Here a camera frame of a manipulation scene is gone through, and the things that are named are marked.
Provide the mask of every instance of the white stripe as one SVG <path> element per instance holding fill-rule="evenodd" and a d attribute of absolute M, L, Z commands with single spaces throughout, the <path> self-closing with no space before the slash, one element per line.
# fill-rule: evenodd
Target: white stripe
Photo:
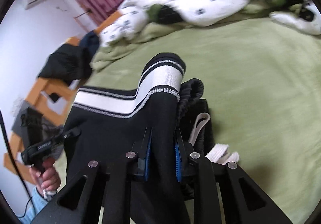
<path fill-rule="evenodd" d="M 102 111 L 99 109 L 95 109 L 95 108 L 90 108 L 81 104 L 73 104 L 73 106 L 78 107 L 80 109 L 86 110 L 86 111 L 90 111 L 90 112 L 96 112 L 96 113 L 100 113 L 106 116 L 111 116 L 111 117 L 117 117 L 117 118 L 123 118 L 123 119 L 127 119 L 132 117 L 133 115 L 135 115 L 140 109 L 142 109 L 145 105 L 145 103 L 148 101 L 149 97 L 154 94 L 154 93 L 160 93 L 160 92 L 164 92 L 164 93 L 169 93 L 172 94 L 176 97 L 177 102 L 179 102 L 179 93 L 176 92 L 175 90 L 171 90 L 168 88 L 154 88 L 153 90 L 151 90 L 147 96 L 145 97 L 144 101 L 139 105 L 139 107 L 133 111 L 131 114 L 127 114 L 127 115 L 120 115 L 120 114 L 116 114 L 116 113 L 111 113 L 111 112 L 106 112 L 106 111 Z"/>
<path fill-rule="evenodd" d="M 178 68 L 182 71 L 182 74 L 184 75 L 184 69 L 182 68 L 182 66 L 180 66 L 180 64 L 172 61 L 172 60 L 163 60 L 163 61 L 158 61 L 157 63 L 151 65 L 150 67 L 148 67 L 145 72 L 143 72 L 141 78 L 139 79 L 139 82 L 138 82 L 138 85 L 140 84 L 143 76 L 151 69 L 153 68 L 154 66 L 158 65 L 158 64 L 162 64 L 162 63 L 171 63 L 171 64 L 175 64 L 178 66 Z M 106 94 L 106 95 L 109 95 L 109 96 L 113 96 L 113 97 L 116 97 L 116 98 L 133 98 L 137 95 L 138 93 L 138 89 L 136 91 L 136 94 L 134 96 L 125 96 L 125 95 L 119 95 L 119 94 L 114 94 L 114 93 L 109 93 L 109 92 L 106 92 L 106 91 L 102 91 L 102 90 L 96 90 L 96 89 L 90 89 L 90 88 L 79 88 L 78 91 L 86 91 L 86 92 L 91 92 L 91 93 L 96 93 L 96 94 Z"/>
<path fill-rule="evenodd" d="M 172 66 L 160 66 L 155 68 L 144 78 L 134 100 L 122 100 L 111 96 L 78 92 L 74 102 L 104 111 L 130 114 L 135 110 L 137 105 L 145 99 L 152 88 L 166 85 L 175 88 L 177 92 L 179 92 L 182 79 L 182 74 L 176 68 Z"/>

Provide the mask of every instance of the black cable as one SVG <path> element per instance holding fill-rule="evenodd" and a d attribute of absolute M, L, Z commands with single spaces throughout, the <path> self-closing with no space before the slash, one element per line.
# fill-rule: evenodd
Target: black cable
<path fill-rule="evenodd" d="M 2 131 L 2 135 L 3 135 L 4 143 L 5 143 L 5 146 L 6 146 L 6 148 L 7 148 L 7 151 L 8 151 L 10 160 L 11 160 L 11 163 L 12 163 L 12 165 L 13 165 L 16 173 L 18 174 L 21 183 L 23 184 L 23 186 L 24 186 L 24 188 L 25 188 L 25 190 L 26 190 L 26 193 L 27 193 L 28 196 L 29 196 L 29 199 L 31 200 L 31 203 L 32 203 L 32 205 L 33 205 L 33 211 L 34 211 L 34 213 L 35 213 L 35 215 L 36 215 L 36 208 L 35 208 L 35 205 L 33 204 L 33 200 L 31 199 L 30 192 L 29 192 L 29 190 L 28 190 L 28 188 L 27 188 L 27 185 L 25 184 L 25 181 L 23 180 L 23 178 L 22 178 L 22 176 L 21 176 L 21 174 L 20 174 L 20 171 L 19 171 L 19 169 L 18 169 L 18 167 L 17 167 L 17 165 L 16 165 L 16 162 L 15 162 L 13 156 L 12 156 L 12 152 L 11 152 L 11 149 L 10 149 L 7 132 L 6 132 L 6 130 L 5 130 L 5 126 L 4 126 L 4 121 L 3 121 L 3 117 L 2 117 L 1 110 L 0 110 L 0 125 L 1 125 L 1 131 Z"/>
<path fill-rule="evenodd" d="M 26 213 L 27 213 L 27 208 L 28 208 L 28 204 L 29 204 L 29 202 L 31 201 L 31 199 L 29 199 L 28 202 L 27 202 L 26 208 L 25 208 L 25 210 L 24 210 L 24 214 L 23 214 L 22 216 L 18 216 L 18 218 L 23 218 L 23 217 L 26 215 Z"/>

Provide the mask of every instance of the bed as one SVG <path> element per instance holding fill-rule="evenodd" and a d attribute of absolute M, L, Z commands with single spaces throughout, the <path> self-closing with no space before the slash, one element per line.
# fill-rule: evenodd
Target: bed
<path fill-rule="evenodd" d="M 112 14 L 95 32 L 120 15 Z M 269 18 L 235 20 L 142 43 L 93 73 L 86 85 L 134 89 L 154 55 L 178 54 L 187 65 L 184 81 L 204 83 L 215 142 L 240 154 L 242 168 L 294 224 L 308 224 L 321 198 L 321 38 Z M 63 155 L 56 162 L 63 180 L 65 165 Z"/>

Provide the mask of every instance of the metal screw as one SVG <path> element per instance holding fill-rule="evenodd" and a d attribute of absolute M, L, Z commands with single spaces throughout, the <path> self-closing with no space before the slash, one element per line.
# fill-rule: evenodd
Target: metal screw
<path fill-rule="evenodd" d="M 234 169 L 236 169 L 237 167 L 238 167 L 238 165 L 235 163 L 235 162 L 229 162 L 228 164 L 227 164 L 227 166 L 230 168 L 230 169 L 232 169 L 232 170 L 234 170 Z"/>
<path fill-rule="evenodd" d="M 90 161 L 90 162 L 88 162 L 88 166 L 89 166 L 90 168 L 95 168 L 95 167 L 97 167 L 97 165 L 98 165 L 98 162 L 97 162 L 97 161 Z"/>
<path fill-rule="evenodd" d="M 198 159 L 198 158 L 200 157 L 200 154 L 197 153 L 197 152 L 192 152 L 192 153 L 190 154 L 190 157 L 191 157 L 192 159 Z"/>
<path fill-rule="evenodd" d="M 129 151 L 128 153 L 126 153 L 126 157 L 128 159 L 134 158 L 135 156 L 136 156 L 136 153 L 134 153 L 133 151 Z"/>

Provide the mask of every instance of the white strap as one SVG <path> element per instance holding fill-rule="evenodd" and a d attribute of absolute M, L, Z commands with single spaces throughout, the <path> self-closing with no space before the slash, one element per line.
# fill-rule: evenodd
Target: white strap
<path fill-rule="evenodd" d="M 206 155 L 211 162 L 216 162 L 219 164 L 227 164 L 230 161 L 239 162 L 240 156 L 237 152 L 230 154 L 228 152 L 229 146 L 227 144 L 217 143 L 212 150 Z"/>
<path fill-rule="evenodd" d="M 210 115 L 207 112 L 200 113 L 195 120 L 194 127 L 192 129 L 191 135 L 189 136 L 188 142 L 191 143 L 193 146 L 196 142 L 196 139 L 201 131 L 201 129 L 207 124 L 210 120 Z"/>

